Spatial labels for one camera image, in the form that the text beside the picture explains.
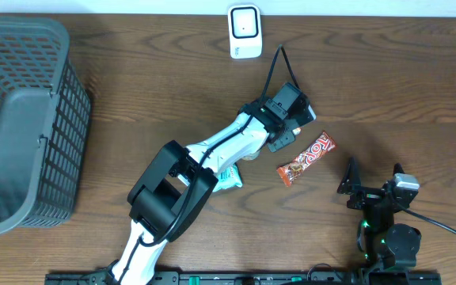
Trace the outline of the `red Top chocolate bar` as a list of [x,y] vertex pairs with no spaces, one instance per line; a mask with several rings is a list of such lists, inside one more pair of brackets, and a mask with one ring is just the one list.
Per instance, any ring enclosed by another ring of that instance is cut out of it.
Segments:
[[293,161],[280,166],[276,171],[283,183],[290,187],[313,163],[337,146],[333,138],[323,131],[320,136]]

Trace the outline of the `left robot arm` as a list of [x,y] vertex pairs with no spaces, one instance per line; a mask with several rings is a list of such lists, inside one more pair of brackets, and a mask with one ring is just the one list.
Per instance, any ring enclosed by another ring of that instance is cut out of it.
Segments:
[[294,130],[316,119],[310,100],[287,82],[273,97],[245,104],[228,127],[201,142],[166,143],[130,190],[131,232],[122,257],[108,274],[112,284],[147,284],[163,249],[195,221],[219,175],[291,144]]

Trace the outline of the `orange small carton box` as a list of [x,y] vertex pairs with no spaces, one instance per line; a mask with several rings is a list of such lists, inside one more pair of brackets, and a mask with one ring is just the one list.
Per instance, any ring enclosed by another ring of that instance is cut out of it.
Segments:
[[299,135],[302,129],[300,127],[295,128],[292,132],[294,135]]

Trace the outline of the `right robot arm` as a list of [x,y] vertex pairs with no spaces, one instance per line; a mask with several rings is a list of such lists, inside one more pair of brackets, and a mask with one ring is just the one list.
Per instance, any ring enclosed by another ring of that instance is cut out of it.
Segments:
[[403,223],[394,215],[409,208],[418,194],[420,184],[406,174],[399,163],[393,176],[380,188],[364,186],[354,158],[337,189],[348,195],[347,207],[360,210],[363,217],[357,230],[357,246],[366,255],[367,265],[359,269],[353,280],[359,284],[409,284],[409,269],[416,266],[421,232]]

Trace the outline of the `green lidded white jar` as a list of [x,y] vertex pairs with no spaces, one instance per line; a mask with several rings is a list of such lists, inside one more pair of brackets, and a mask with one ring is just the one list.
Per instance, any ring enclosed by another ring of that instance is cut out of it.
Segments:
[[252,154],[245,155],[241,159],[244,160],[244,161],[252,161],[252,160],[255,160],[256,158],[258,158],[259,154],[260,154],[260,151],[258,150],[258,151],[254,152]]

